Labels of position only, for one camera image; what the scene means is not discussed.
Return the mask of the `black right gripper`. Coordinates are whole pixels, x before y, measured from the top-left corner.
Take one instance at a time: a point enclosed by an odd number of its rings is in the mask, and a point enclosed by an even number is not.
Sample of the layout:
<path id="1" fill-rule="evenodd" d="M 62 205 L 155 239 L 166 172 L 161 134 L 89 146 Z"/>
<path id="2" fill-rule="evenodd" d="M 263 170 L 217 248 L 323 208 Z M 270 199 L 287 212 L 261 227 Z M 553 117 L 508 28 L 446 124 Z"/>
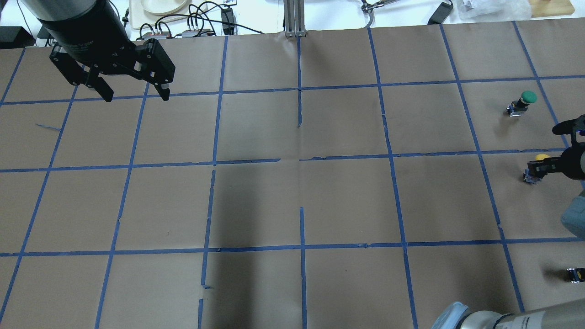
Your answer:
<path id="1" fill-rule="evenodd" d="M 573 180 L 584 180 L 584 142 L 578 142 L 577 137 L 584 135 L 585 116 L 558 123 L 552 128 L 554 135 L 570 135 L 571 146 L 562 152 L 561 157 L 535 159 L 528 162 L 528 177 L 543 179 L 550 173 L 563 173 Z"/>

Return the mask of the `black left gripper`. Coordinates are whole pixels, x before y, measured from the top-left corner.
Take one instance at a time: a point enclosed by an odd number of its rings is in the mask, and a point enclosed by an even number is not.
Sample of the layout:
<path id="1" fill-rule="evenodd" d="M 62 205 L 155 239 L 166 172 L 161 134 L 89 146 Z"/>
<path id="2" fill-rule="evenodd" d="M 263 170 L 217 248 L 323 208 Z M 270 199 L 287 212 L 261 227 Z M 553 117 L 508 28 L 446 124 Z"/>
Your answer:
<path id="1" fill-rule="evenodd" d="M 38 20 L 56 40 L 51 62 L 71 85 L 85 85 L 104 101 L 114 92 L 105 75 L 128 75 L 170 98 L 176 67 L 156 39 L 133 43 L 111 5 L 40 5 Z"/>

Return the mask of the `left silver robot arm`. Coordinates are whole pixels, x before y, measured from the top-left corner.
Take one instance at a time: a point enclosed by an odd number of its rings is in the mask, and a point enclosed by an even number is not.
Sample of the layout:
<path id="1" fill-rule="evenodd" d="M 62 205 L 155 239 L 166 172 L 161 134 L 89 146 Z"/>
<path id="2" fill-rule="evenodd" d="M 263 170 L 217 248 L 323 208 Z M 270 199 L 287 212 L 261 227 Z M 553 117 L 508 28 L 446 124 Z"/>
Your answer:
<path id="1" fill-rule="evenodd" d="M 25 6 L 56 40 L 50 60 L 71 85 L 85 85 L 111 102 L 105 75 L 128 75 L 170 98 L 176 67 L 158 40 L 138 45 L 107 0 L 26 0 Z"/>

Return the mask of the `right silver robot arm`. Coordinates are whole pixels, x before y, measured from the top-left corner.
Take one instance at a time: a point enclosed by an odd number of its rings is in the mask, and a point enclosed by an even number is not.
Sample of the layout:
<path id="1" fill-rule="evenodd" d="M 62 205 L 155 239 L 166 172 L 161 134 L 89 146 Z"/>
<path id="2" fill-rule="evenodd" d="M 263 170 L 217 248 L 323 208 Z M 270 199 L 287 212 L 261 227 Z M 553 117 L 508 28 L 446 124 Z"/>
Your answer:
<path id="1" fill-rule="evenodd" d="M 552 128 L 555 135 L 569 135 L 571 146 L 561 156 L 539 155 L 528 162 L 524 181 L 533 185 L 551 173 L 562 173 L 569 179 L 584 180 L 585 117 L 558 123 Z M 582 329 L 585 320 L 583 298 L 523 313 L 500 314 L 491 311 L 470 312 L 461 302 L 449 305 L 433 323 L 433 329 Z"/>

